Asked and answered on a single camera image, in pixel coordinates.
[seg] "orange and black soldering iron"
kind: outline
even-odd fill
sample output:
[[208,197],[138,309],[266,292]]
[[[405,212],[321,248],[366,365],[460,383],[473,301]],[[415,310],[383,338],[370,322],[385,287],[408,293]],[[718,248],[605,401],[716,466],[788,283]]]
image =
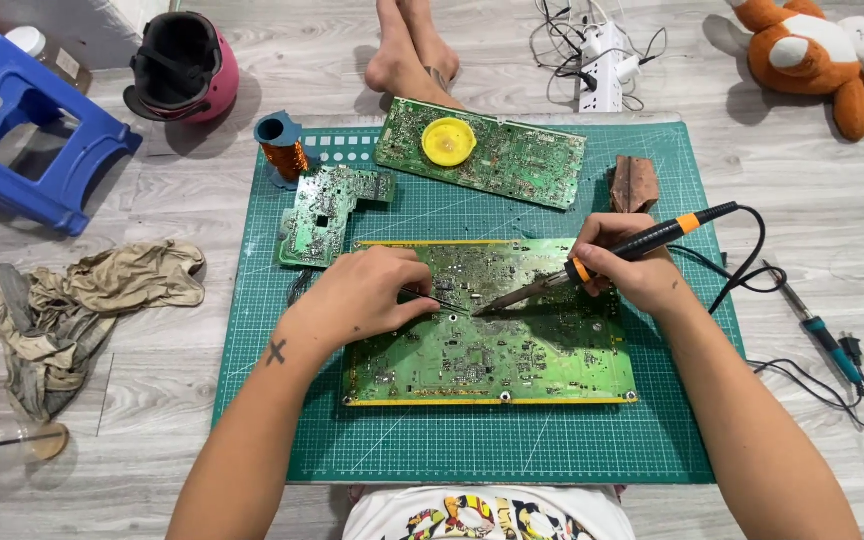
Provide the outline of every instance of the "orange and black soldering iron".
[[[659,223],[654,227],[646,228],[638,234],[629,236],[622,242],[608,248],[608,251],[616,254],[625,261],[636,261],[647,253],[659,249],[669,242],[674,242],[695,231],[699,227],[738,210],[738,203],[726,202],[711,208],[688,213],[675,219]],[[562,284],[581,286],[595,277],[595,272],[586,268],[578,258],[573,258],[565,263],[565,269],[551,276],[544,277],[531,285],[527,285],[511,292],[498,300],[493,301],[482,309],[472,313],[473,317],[495,313],[505,310],[513,304],[532,298],[533,296],[546,294]]]

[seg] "dirty rag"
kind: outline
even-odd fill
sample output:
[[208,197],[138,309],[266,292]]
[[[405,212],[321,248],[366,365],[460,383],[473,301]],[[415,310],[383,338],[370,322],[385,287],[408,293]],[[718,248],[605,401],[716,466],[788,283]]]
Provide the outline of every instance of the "dirty rag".
[[162,240],[87,256],[64,276],[42,267],[23,275],[0,264],[0,340],[11,407],[51,421],[82,389],[120,315],[202,303],[206,289],[192,275],[205,262],[194,245]]

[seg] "green cutting mat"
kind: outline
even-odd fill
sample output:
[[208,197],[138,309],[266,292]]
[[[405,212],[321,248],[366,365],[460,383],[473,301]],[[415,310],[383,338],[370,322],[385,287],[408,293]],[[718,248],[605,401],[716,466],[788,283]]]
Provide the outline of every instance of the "green cutting mat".
[[[588,137],[579,194],[560,211],[398,174],[391,204],[364,204],[348,225],[355,240],[567,238],[590,212],[606,212],[605,172],[616,155],[650,158],[661,190],[656,221],[703,209],[705,190],[686,125],[556,126]],[[305,129],[310,155],[328,165],[376,170],[379,128]],[[285,308],[298,271],[273,264],[282,212],[293,192],[268,180],[257,153],[245,233],[228,317],[213,423],[234,398]],[[712,225],[680,242],[717,260]],[[676,256],[709,304],[724,280]],[[622,318],[639,401],[588,405],[346,407],[339,403],[342,358],[335,354],[309,390],[289,462],[292,483],[708,484],[714,476],[669,350],[652,320],[623,301]],[[732,300],[715,318],[744,355]]]

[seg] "printed circuit board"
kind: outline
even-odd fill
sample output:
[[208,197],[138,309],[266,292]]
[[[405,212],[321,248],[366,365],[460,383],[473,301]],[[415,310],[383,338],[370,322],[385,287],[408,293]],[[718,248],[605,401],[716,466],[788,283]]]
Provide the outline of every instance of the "printed circuit board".
[[340,255],[349,214],[360,199],[392,202],[396,175],[323,166],[298,180],[294,207],[282,213],[275,262],[328,268]]
[[347,406],[588,404],[638,400],[619,297],[564,285],[503,312],[470,313],[563,267],[574,239],[356,242],[413,249],[443,308],[345,348]]
[[[433,163],[423,151],[426,126],[447,117],[466,122],[478,141],[454,167]],[[566,210],[575,202],[585,153],[582,135],[395,98],[372,158],[379,166]]]

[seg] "electrical outlet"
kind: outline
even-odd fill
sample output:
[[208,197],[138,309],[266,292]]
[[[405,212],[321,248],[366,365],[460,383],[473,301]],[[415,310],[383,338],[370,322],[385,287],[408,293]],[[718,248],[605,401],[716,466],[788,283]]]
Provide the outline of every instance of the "electrical outlet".
[[[606,22],[597,30],[596,36],[603,51],[616,48],[628,50],[628,40],[615,22]],[[579,91],[579,113],[622,112],[622,83],[618,80],[616,66],[626,56],[622,51],[612,51],[582,68],[584,73],[595,77],[598,87],[594,92],[585,87]]]

